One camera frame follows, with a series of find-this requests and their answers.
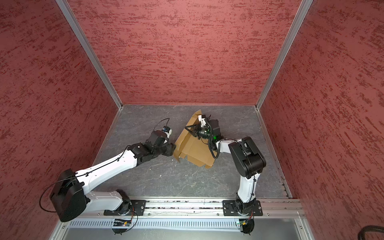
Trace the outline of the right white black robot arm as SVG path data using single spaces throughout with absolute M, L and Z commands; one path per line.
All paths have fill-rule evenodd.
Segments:
M 253 212 L 256 203 L 256 186 L 258 178 L 266 167 L 266 160 L 252 138 L 239 140 L 226 139 L 221 135 L 220 128 L 210 124 L 204 127 L 199 124 L 185 127 L 193 137 L 206 139 L 208 148 L 214 159 L 221 153 L 231 154 L 236 169 L 241 175 L 239 189 L 235 200 L 235 210 L 245 216 Z

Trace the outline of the brown cardboard box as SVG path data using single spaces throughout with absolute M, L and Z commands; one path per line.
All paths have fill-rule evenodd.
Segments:
M 198 115 L 203 115 L 202 111 L 197 111 L 190 118 L 187 126 L 200 125 Z M 209 139 L 198 139 L 193 137 L 185 128 L 175 142 L 176 149 L 173 156 L 179 160 L 187 158 L 189 162 L 198 167 L 205 166 L 209 169 L 213 166 L 215 159 L 219 156 L 220 150 L 217 146 L 223 136 L 212 136 Z

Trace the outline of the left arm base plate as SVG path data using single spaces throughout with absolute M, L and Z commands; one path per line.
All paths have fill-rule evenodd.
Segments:
M 142 216 L 146 208 L 146 203 L 146 200 L 124 200 L 116 210 L 104 210 L 104 216 Z

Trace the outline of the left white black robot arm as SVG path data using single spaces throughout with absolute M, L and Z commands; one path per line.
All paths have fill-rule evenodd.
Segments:
M 117 156 L 88 169 L 63 171 L 50 194 L 50 200 L 61 222 L 69 222 L 83 213 L 103 211 L 107 216 L 130 216 L 134 213 L 131 199 L 123 190 L 96 192 L 94 189 L 114 176 L 148 162 L 159 155 L 172 156 L 172 143 L 150 146 L 128 145 Z

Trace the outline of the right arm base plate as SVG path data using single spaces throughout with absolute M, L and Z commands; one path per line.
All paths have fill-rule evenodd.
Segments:
M 224 216 L 263 216 L 261 202 L 254 199 L 249 203 L 238 200 L 223 200 Z

